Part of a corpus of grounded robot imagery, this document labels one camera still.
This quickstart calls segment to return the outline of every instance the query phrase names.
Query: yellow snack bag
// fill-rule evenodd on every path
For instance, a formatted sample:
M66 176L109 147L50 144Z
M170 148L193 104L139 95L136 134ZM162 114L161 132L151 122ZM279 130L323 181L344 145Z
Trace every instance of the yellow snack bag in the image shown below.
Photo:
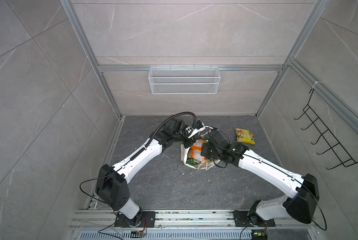
M255 144L255 141L253 140L253 133L250 130L235 128L235 131L236 135L238 135L236 138L238 142Z

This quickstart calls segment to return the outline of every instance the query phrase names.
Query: wire basket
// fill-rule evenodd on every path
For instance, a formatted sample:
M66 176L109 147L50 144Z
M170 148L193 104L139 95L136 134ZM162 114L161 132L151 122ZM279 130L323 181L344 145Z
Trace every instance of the wire basket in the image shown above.
M217 67L153 67L148 74L153 94L216 93Z

